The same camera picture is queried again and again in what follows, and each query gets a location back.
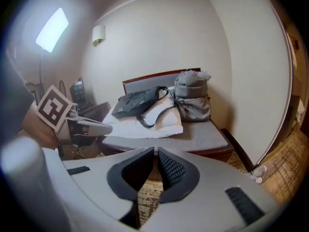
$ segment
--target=gray backpack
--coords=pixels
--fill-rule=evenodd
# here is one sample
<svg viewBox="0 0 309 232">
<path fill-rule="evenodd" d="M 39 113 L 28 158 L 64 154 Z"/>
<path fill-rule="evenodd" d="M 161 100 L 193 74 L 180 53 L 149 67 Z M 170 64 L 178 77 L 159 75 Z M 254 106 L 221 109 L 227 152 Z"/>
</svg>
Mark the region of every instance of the gray backpack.
<svg viewBox="0 0 309 232">
<path fill-rule="evenodd" d="M 211 116 L 205 72 L 181 72 L 175 80 L 175 98 L 180 118 L 185 122 L 205 121 Z"/>
</svg>

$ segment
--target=black rubber pad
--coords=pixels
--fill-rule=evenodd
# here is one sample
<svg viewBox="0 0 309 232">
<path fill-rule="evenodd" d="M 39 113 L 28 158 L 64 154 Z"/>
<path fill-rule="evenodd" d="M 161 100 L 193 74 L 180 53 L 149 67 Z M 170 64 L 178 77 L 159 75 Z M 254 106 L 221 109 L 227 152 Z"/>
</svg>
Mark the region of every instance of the black rubber pad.
<svg viewBox="0 0 309 232">
<path fill-rule="evenodd" d="M 90 170 L 90 168 L 88 168 L 87 166 L 67 169 L 69 175 L 80 174 L 80 173 L 83 173 L 83 172 L 86 172 L 86 171 L 89 171 L 89 170 Z"/>
<path fill-rule="evenodd" d="M 247 225 L 264 216 L 264 212 L 239 187 L 229 188 L 226 194 L 236 207 Z"/>
</svg>

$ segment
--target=patterned carpet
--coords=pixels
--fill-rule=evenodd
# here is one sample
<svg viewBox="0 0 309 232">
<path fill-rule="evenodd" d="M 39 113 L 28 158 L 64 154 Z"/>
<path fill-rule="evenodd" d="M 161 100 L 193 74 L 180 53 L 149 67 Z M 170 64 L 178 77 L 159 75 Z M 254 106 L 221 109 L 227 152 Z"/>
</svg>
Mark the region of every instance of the patterned carpet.
<svg viewBox="0 0 309 232">
<path fill-rule="evenodd" d="M 91 147 L 80 148 L 75 159 L 104 157 L 93 144 Z M 241 173 L 246 169 L 236 152 L 227 162 Z M 262 176 L 264 186 L 279 203 L 289 201 L 296 193 L 309 163 L 309 139 L 300 131 L 294 131 L 288 139 L 269 153 L 262 161 L 268 171 Z M 161 181 L 148 179 L 138 192 L 138 203 L 141 225 L 147 221 L 158 206 L 160 194 L 163 192 Z"/>
</svg>

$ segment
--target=gray mattress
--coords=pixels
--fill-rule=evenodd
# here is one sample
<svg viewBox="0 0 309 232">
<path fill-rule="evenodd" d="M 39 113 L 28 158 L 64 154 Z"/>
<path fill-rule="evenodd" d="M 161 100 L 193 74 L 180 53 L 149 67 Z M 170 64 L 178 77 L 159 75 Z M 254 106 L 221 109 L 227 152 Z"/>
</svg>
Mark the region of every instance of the gray mattress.
<svg viewBox="0 0 309 232">
<path fill-rule="evenodd" d="M 183 133 L 167 138 L 121 138 L 109 137 L 103 139 L 103 145 L 114 149 L 128 151 L 140 147 L 168 147 L 183 151 L 201 151 L 228 146 L 211 120 L 197 123 L 182 123 Z"/>
</svg>

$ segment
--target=white sheet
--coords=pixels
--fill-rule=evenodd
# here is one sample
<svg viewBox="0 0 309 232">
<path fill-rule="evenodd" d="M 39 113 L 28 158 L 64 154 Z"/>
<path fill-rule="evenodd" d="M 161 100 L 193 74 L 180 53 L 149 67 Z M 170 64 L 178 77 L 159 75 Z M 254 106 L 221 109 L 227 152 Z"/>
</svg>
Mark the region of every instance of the white sheet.
<svg viewBox="0 0 309 232">
<path fill-rule="evenodd" d="M 160 90 L 160 97 L 165 91 Z M 168 94 L 166 97 L 157 101 L 146 113 L 142 115 L 148 125 L 155 123 L 159 113 L 165 108 L 173 106 L 173 99 Z M 103 120 L 104 124 L 113 127 L 111 134 L 107 136 L 125 137 L 125 138 L 162 138 L 183 132 L 180 114 L 176 107 L 169 109 L 158 120 L 152 128 L 145 128 L 140 124 L 136 117 L 115 118 L 111 115 L 114 107 L 109 111 Z"/>
</svg>

